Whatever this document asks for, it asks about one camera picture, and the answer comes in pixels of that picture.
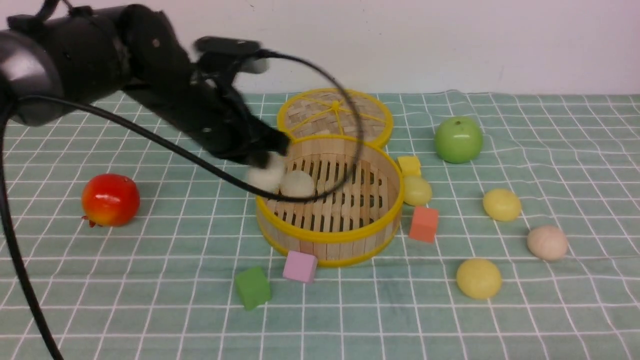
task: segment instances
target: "yellow rim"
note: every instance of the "yellow rim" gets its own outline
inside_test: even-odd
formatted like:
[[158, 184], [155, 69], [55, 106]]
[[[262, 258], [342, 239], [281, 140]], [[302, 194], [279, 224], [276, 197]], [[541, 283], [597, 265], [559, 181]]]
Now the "yellow rim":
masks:
[[[277, 116], [277, 124], [278, 124], [278, 130], [282, 131], [283, 133], [287, 134], [289, 136], [289, 138], [296, 138], [293, 134], [292, 134], [292, 129], [289, 129], [286, 127], [285, 125], [285, 119], [287, 116], [287, 109], [291, 106], [291, 104], [293, 104], [294, 102], [302, 99], [302, 98], [307, 98], [307, 96], [309, 96], [310, 94], [314, 94], [316, 92], [329, 92], [329, 91], [336, 91], [336, 89], [334, 88], [321, 88], [321, 89], [315, 89], [315, 90], [309, 90], [307, 92], [303, 92], [300, 93], [294, 97], [292, 97], [291, 99], [287, 100], [287, 102], [285, 102], [282, 107], [280, 108], [280, 111], [278, 111], [278, 116]], [[374, 147], [377, 148], [384, 148], [384, 146], [386, 146], [389, 143], [389, 140], [391, 139], [391, 133], [393, 131], [394, 128], [394, 117], [393, 114], [391, 114], [391, 111], [389, 110], [389, 108], [382, 103], [380, 100], [378, 100], [377, 98], [369, 95], [369, 94], [365, 94], [363, 92], [357, 92], [355, 90], [351, 90], [351, 89], [347, 89], [346, 90], [347, 93], [349, 95], [353, 94], [355, 96], [359, 96], [359, 97], [363, 97], [364, 99], [367, 99], [371, 102], [373, 102], [375, 105], [377, 105], [380, 110], [382, 111], [382, 113], [384, 114], [384, 119], [376, 119], [376, 120], [380, 120], [381, 122], [385, 123], [385, 128], [382, 131], [382, 133], [380, 133], [380, 135], [378, 135], [378, 137], [370, 142], [367, 142], [368, 144], [371, 144]], [[344, 111], [348, 111], [348, 112], [352, 112], [351, 109], [349, 109], [349, 106], [347, 104], [345, 104], [344, 106], [340, 107], [341, 110]], [[316, 115], [311, 115], [307, 120], [314, 118]]]
[[[364, 254], [364, 255], [360, 255], [357, 256], [355, 258], [349, 258], [349, 259], [345, 259], [345, 260], [320, 260], [318, 259], [318, 266], [323, 267], [323, 268], [338, 268], [338, 267], [342, 267], [342, 266], [351, 266], [351, 265], [355, 265], [358, 263], [361, 263], [363, 261], [367, 261], [371, 258], [373, 258], [375, 255], [378, 255], [380, 252], [382, 252], [382, 250], [384, 250], [385, 248], [387, 248], [387, 246], [389, 246], [389, 244], [391, 243], [391, 241], [396, 237], [396, 233], [398, 231], [398, 228], [400, 227], [400, 222], [398, 222], [398, 224], [394, 227], [394, 231], [391, 234], [391, 236], [389, 236], [385, 242], [380, 245], [379, 247], [376, 247], [375, 249], [373, 249], [372, 251]], [[264, 239], [267, 240], [267, 243], [269, 245], [271, 245], [277, 252], [280, 253], [280, 255], [282, 256], [287, 256], [287, 254], [289, 253], [288, 249], [283, 248], [282, 246], [280, 246], [279, 243], [277, 243], [276, 241], [274, 241], [269, 234], [264, 230], [263, 226], [262, 226], [262, 222], [258, 221], [258, 228], [260, 228], [260, 231], [262, 232], [262, 235], [264, 236]]]
[[[314, 136], [306, 136], [304, 138], [293, 139], [292, 143], [299, 143], [303, 141], [310, 141], [313, 139], [342, 139], [350, 142], [356, 142], [356, 140], [350, 136], [344, 135], [314, 135]], [[404, 181], [402, 181], [402, 175], [400, 173], [400, 168], [397, 166], [396, 162], [387, 155], [386, 152], [380, 150], [377, 147], [371, 146], [369, 144], [365, 144], [365, 146], [370, 147], [374, 151], [378, 152], [393, 166], [396, 171], [396, 175], [400, 178], [400, 189], [398, 189], [398, 197], [394, 202], [393, 206], [389, 209], [389, 211], [384, 214], [381, 218], [374, 221], [372, 224], [365, 225], [359, 229], [343, 231], [339, 233], [321, 233], [319, 231], [311, 231], [306, 229], [300, 229], [299, 227], [293, 226], [282, 221], [278, 218], [273, 212], [269, 210], [267, 207], [267, 203], [262, 197], [256, 197], [256, 205], [258, 211], [260, 211], [266, 220], [273, 224], [279, 231], [291, 235], [295, 238], [305, 239], [306, 241], [316, 242], [316, 243], [345, 243], [349, 241], [353, 241], [355, 239], [366, 238], [372, 234], [377, 233], [382, 230], [385, 226], [387, 226], [391, 221], [394, 220], [398, 212], [402, 209], [402, 204], [404, 201]]]

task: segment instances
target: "green apple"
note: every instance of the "green apple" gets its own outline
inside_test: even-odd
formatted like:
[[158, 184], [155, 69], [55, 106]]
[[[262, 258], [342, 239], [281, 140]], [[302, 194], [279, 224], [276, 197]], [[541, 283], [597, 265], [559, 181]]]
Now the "green apple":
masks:
[[435, 133], [436, 154], [448, 163], [461, 164], [475, 159], [483, 147], [483, 134], [470, 117], [451, 117]]

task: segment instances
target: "pink cube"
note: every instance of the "pink cube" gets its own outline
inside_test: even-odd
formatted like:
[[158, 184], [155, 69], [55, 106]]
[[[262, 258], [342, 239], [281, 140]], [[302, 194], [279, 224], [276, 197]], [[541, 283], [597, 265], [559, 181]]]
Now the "pink cube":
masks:
[[315, 256], [290, 250], [284, 264], [282, 277], [310, 284], [314, 282], [317, 264], [318, 259]]

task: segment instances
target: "white wall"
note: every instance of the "white wall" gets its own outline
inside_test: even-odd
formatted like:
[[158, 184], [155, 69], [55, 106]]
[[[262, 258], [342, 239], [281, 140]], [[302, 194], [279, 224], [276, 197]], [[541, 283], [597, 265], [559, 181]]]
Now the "white wall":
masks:
[[[94, 7], [117, 0], [72, 0]], [[39, 0], [4, 0], [0, 15]], [[639, 93], [640, 0], [141, 0], [185, 46], [204, 35], [260, 40], [369, 92]], [[328, 83], [272, 61], [248, 92]]]

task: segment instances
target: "wooden block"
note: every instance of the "wooden block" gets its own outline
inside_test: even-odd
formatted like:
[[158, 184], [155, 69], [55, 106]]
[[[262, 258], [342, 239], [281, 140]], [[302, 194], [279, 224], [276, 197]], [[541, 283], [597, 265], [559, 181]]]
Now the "wooden block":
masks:
[[438, 216], [437, 209], [416, 206], [413, 209], [409, 239], [433, 243], [438, 231]]
[[236, 275], [236, 291], [245, 310], [253, 310], [271, 300], [271, 285], [259, 266]]
[[398, 166], [403, 176], [422, 176], [420, 159], [416, 156], [398, 156]]
[[282, 277], [288, 280], [310, 284], [316, 277], [318, 259], [311, 254], [289, 251]]

